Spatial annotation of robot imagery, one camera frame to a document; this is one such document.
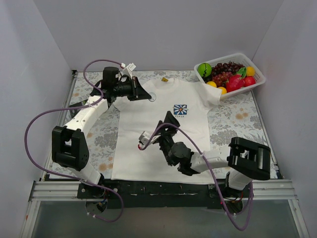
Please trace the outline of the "white t-shirt daisy print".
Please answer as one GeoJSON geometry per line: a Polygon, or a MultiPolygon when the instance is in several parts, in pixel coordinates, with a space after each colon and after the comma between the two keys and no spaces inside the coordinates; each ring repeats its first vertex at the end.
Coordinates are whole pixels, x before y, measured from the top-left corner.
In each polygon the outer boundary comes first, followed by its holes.
{"type": "Polygon", "coordinates": [[[169,158],[170,150],[177,142],[183,142],[193,152],[210,150],[207,114],[219,104],[221,90],[177,78],[167,82],[150,80],[143,88],[150,94],[150,99],[131,102],[127,98],[118,98],[113,103],[120,116],[111,179],[213,183],[209,171],[187,176],[178,171],[178,162],[169,158]],[[140,135],[144,131],[153,134],[159,123],[166,122],[167,112],[171,112],[172,120],[179,122],[179,128],[186,136],[179,131],[172,135],[167,132],[167,127],[163,127],[158,140],[140,150],[140,135]]]}

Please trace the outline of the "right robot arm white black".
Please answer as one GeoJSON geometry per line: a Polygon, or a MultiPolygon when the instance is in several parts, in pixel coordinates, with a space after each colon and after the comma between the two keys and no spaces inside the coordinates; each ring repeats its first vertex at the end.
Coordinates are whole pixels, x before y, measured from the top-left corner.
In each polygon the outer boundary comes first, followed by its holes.
{"type": "Polygon", "coordinates": [[[229,145],[220,150],[193,152],[183,142],[174,142],[173,137],[180,126],[178,120],[167,112],[158,122],[151,140],[158,144],[166,162],[177,170],[192,176],[209,169],[231,168],[219,188],[225,197],[235,197],[253,180],[270,179],[270,148],[241,137],[233,137],[229,145]]]}

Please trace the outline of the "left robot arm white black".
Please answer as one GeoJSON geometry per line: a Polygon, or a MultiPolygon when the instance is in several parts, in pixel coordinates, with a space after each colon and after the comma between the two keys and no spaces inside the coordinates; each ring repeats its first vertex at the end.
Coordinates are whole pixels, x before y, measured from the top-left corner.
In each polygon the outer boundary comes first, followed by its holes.
{"type": "Polygon", "coordinates": [[[118,97],[129,101],[149,100],[150,94],[132,75],[135,64],[105,67],[102,79],[94,85],[85,104],[75,117],[65,126],[56,126],[52,131],[52,160],[72,171],[80,180],[90,183],[88,192],[94,198],[105,194],[103,176],[89,162],[89,149],[86,142],[88,132],[97,119],[105,113],[118,97]]]}

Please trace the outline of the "black green cardboard box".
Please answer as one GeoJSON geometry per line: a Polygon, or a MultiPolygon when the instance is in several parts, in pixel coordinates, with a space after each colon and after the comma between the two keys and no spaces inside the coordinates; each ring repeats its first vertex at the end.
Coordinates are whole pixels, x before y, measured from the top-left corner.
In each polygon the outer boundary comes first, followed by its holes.
{"type": "Polygon", "coordinates": [[[81,102],[70,105],[69,107],[71,108],[70,110],[71,118],[74,118],[86,103],[87,103],[87,100],[83,100],[81,102]]]}

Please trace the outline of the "yellow orange left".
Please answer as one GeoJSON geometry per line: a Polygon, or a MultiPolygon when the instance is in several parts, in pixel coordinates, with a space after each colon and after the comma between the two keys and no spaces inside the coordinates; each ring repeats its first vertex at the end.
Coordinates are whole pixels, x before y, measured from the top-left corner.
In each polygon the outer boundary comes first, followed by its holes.
{"type": "Polygon", "coordinates": [[[207,85],[217,88],[216,83],[215,83],[215,82],[213,82],[213,81],[209,81],[209,82],[207,82],[207,85]]]}

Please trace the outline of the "yellow orange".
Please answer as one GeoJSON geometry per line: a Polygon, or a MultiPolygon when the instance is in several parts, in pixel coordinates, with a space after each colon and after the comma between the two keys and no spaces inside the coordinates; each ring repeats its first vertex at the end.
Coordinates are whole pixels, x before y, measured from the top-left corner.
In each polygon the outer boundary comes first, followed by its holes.
{"type": "Polygon", "coordinates": [[[222,95],[224,95],[224,94],[226,94],[226,93],[227,93],[227,90],[226,90],[226,88],[225,88],[225,87],[218,87],[218,89],[220,89],[220,90],[221,90],[221,94],[222,94],[222,95]]]}
{"type": "Polygon", "coordinates": [[[215,82],[213,82],[213,81],[209,81],[209,82],[207,82],[207,85],[217,88],[216,83],[215,83],[215,82]]]}

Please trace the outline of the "green watermelon ball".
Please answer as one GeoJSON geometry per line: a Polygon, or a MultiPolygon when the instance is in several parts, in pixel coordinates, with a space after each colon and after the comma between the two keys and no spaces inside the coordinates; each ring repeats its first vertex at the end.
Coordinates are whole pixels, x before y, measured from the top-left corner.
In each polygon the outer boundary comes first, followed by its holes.
{"type": "Polygon", "coordinates": [[[202,78],[209,77],[212,72],[212,67],[209,63],[202,63],[197,67],[197,72],[202,78]]]}

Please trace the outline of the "yellow orange front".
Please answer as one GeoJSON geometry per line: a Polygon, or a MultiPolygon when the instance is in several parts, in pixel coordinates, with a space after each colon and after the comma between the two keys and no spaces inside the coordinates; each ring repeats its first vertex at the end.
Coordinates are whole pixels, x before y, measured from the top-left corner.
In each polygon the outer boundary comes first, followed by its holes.
{"type": "Polygon", "coordinates": [[[227,90],[226,90],[226,88],[225,88],[225,87],[218,87],[218,89],[220,89],[220,90],[221,90],[221,94],[222,94],[222,95],[224,95],[224,94],[226,94],[226,93],[227,93],[227,90]]]}

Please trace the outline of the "red grape bunch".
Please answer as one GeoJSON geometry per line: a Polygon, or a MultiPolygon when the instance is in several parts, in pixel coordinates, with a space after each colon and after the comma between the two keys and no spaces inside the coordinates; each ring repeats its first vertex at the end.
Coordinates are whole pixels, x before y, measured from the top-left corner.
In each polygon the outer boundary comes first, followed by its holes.
{"type": "Polygon", "coordinates": [[[216,84],[217,87],[225,87],[226,82],[231,76],[231,72],[222,72],[218,75],[213,76],[211,80],[216,84]]]}

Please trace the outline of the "dark purple grape bunch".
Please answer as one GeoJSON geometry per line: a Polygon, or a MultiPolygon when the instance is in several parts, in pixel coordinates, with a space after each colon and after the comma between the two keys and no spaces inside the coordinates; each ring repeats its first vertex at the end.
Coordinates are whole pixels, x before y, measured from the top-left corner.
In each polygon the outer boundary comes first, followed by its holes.
{"type": "Polygon", "coordinates": [[[218,74],[223,73],[232,73],[236,74],[241,68],[245,67],[243,64],[235,63],[235,62],[225,62],[218,63],[216,66],[211,68],[211,76],[216,76],[218,74]]]}

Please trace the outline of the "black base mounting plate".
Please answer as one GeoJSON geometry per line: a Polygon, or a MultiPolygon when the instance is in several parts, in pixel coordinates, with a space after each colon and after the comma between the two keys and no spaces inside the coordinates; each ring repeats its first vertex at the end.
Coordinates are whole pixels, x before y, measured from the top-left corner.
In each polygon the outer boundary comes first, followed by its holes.
{"type": "MultiPolygon", "coordinates": [[[[219,188],[225,200],[234,205],[241,204],[241,198],[249,195],[249,185],[243,191],[225,187],[225,180],[218,179],[219,188]]],[[[130,181],[104,179],[103,186],[116,191],[122,198],[124,208],[160,207],[205,207],[221,209],[222,204],[215,185],[168,183],[155,181],[130,181]]],[[[121,208],[117,195],[99,187],[79,184],[78,199],[107,199],[108,209],[121,208]]]]}

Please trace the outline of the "red dragon fruit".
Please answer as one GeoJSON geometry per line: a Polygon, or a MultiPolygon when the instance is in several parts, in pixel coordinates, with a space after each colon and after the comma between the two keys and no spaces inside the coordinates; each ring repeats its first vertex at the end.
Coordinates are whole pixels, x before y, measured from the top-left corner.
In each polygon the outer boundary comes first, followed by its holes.
{"type": "Polygon", "coordinates": [[[244,86],[245,86],[245,81],[242,75],[240,74],[231,76],[225,83],[225,88],[227,90],[227,93],[241,89],[244,86]]]}

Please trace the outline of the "red apple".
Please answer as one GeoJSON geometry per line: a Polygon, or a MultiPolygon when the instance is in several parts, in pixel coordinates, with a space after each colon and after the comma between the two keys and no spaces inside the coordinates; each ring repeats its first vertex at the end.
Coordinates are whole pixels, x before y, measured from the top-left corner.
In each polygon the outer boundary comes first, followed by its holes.
{"type": "Polygon", "coordinates": [[[244,78],[244,82],[245,82],[245,84],[244,84],[245,87],[249,87],[251,85],[256,84],[256,80],[253,76],[246,76],[244,78]]]}

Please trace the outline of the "white plastic fruit basket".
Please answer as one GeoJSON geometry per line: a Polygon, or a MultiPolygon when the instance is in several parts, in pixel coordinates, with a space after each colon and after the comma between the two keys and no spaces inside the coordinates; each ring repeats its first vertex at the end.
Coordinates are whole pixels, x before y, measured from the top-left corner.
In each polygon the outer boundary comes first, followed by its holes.
{"type": "MultiPolygon", "coordinates": [[[[216,66],[218,63],[225,63],[225,62],[235,62],[235,63],[240,63],[243,64],[245,67],[241,68],[236,74],[240,74],[242,75],[243,78],[246,77],[246,67],[251,66],[255,69],[255,75],[253,76],[256,80],[256,84],[251,85],[249,87],[242,87],[241,89],[235,90],[233,92],[229,92],[226,93],[224,95],[221,95],[221,99],[226,99],[226,98],[230,98],[233,96],[236,96],[238,94],[247,92],[252,90],[253,88],[262,85],[265,83],[265,77],[263,76],[263,74],[260,72],[260,70],[255,66],[255,64],[248,58],[246,57],[244,54],[242,53],[236,53],[236,54],[232,54],[232,55],[228,55],[228,56],[224,56],[224,57],[220,57],[217,59],[213,59],[210,61],[206,61],[206,63],[209,63],[211,65],[211,67],[216,66]]],[[[194,72],[196,73],[198,79],[204,83],[207,84],[207,82],[211,81],[212,76],[210,75],[209,77],[206,78],[202,78],[198,72],[197,72],[197,67],[202,64],[199,63],[196,66],[194,66],[194,72]]]]}

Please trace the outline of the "yellow lemon back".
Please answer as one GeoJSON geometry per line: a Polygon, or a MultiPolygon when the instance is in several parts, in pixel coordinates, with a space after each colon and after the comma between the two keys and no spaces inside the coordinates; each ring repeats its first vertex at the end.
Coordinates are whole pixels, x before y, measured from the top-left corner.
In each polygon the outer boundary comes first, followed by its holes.
{"type": "Polygon", "coordinates": [[[251,66],[246,67],[246,76],[254,76],[255,69],[251,66]]]}

